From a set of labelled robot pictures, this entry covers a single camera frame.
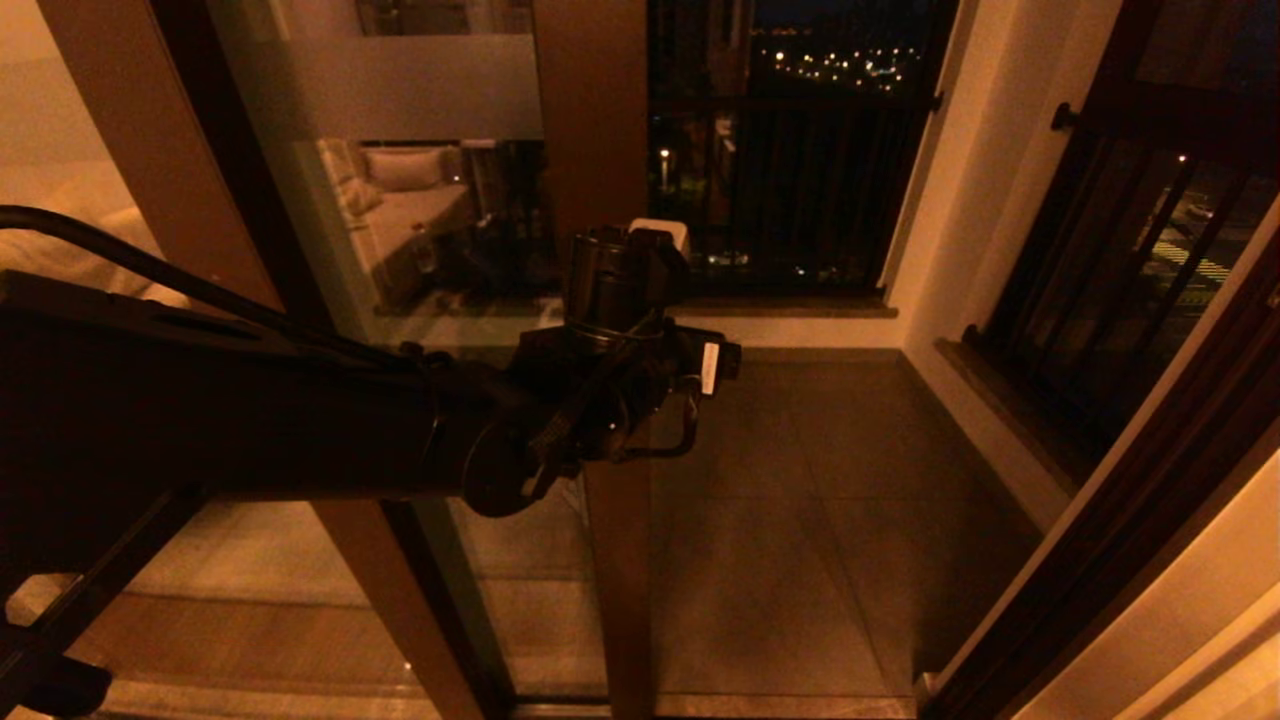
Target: robotic arm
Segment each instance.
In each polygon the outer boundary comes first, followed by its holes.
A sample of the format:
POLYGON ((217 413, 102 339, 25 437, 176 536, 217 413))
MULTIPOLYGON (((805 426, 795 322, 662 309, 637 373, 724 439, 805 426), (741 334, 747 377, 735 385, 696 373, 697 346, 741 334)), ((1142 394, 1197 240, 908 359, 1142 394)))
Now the robotic arm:
POLYGON ((741 360, 666 316, 689 265, 658 229, 575 237, 564 324, 524 333, 495 368, 297 325, 70 218, 0 206, 10 227, 243 320, 0 273, 0 597, 79 578, 31 626, 0 623, 0 715, 49 706, 61 652, 209 500, 438 495, 511 515, 585 461, 687 452, 699 401, 741 360), (635 447, 668 396, 681 442, 635 447))

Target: pillow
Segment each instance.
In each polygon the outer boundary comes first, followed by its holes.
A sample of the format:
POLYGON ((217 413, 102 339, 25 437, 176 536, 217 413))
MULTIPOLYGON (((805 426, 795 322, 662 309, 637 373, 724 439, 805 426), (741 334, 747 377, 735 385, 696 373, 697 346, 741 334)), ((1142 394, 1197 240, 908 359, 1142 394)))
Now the pillow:
POLYGON ((452 182, 457 177, 452 167, 456 154, 454 147, 371 147, 364 152, 369 178, 388 192, 430 190, 452 182))
POLYGON ((361 178, 349 178, 338 186, 338 202, 343 214, 355 219, 381 205, 383 193, 361 178))
POLYGON ((317 140, 316 149, 320 151, 320 161, 324 163, 329 179, 334 184, 347 182, 357 176, 347 146, 340 140, 317 140))

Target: white pillow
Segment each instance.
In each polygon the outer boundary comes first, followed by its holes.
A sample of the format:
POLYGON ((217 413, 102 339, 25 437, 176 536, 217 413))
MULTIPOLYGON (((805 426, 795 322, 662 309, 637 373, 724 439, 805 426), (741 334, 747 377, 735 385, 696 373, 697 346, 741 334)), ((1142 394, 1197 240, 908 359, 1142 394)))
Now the white pillow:
POLYGON ((430 190, 452 182, 457 177, 456 154, 454 147, 371 147, 364 152, 369 178, 388 192, 430 190))
POLYGON ((351 219, 383 204, 383 193, 376 187, 360 178, 349 178, 338 186, 338 201, 351 219))

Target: black cable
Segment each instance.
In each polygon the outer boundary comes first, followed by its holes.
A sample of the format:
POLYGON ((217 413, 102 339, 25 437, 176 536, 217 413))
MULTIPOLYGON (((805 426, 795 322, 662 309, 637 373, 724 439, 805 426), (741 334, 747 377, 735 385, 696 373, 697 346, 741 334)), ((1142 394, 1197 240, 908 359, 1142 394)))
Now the black cable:
POLYGON ((36 231, 56 237, 193 300, 308 345, 325 347, 379 366, 398 366, 406 363, 404 357, 302 325, 265 305, 259 305, 242 295, 143 252, 108 232, 59 213, 23 205, 0 205, 0 229, 36 231))

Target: wall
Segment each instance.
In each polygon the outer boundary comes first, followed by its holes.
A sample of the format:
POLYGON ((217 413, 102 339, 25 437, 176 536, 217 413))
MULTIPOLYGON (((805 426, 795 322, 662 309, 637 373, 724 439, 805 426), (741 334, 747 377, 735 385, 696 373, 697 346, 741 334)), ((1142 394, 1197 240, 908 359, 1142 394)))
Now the wall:
MULTIPOLYGON (((1274 625, 1280 612, 1275 602, 1280 593, 1277 433, 1270 433, 1265 442, 1270 460, 1253 479, 1120 618, 1023 708, 1019 720, 1164 716, 1161 708, 1179 705, 1164 701, 1199 674, 1181 666, 1192 661, 1202 671, 1211 671, 1211 662, 1197 662, 1197 651, 1238 619, 1254 628, 1274 625), (1165 688, 1156 687, 1180 669, 1181 678, 1165 688)), ((1249 633, 1234 634, 1247 638, 1249 633)), ((1229 650, 1210 652, 1221 657, 1229 650)), ((1271 667, 1271 682, 1274 674, 1271 667)), ((1224 717, 1248 697, 1243 692, 1201 697, 1197 706, 1208 707, 1198 716, 1224 717), (1219 702, 1224 705, 1213 707, 1219 702)))
POLYGON ((0 4, 0 202, 61 195, 81 219, 133 205, 35 0, 0 4))
POLYGON ((1050 118, 1064 100, 1083 104, 1119 8, 978 6, 947 109, 959 127, 945 131, 890 295, 910 309, 905 354, 1041 530, 1070 498, 934 343, 989 318, 1066 146, 1050 118))

